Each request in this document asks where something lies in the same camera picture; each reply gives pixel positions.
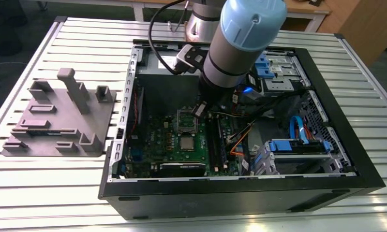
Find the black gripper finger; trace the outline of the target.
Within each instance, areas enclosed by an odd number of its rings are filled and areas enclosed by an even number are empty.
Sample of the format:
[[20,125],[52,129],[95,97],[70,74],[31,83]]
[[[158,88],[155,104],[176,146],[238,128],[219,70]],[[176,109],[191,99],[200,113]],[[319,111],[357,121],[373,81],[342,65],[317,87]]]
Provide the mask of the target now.
[[209,110],[209,103],[206,101],[198,101],[192,109],[192,115],[196,118],[202,118]]

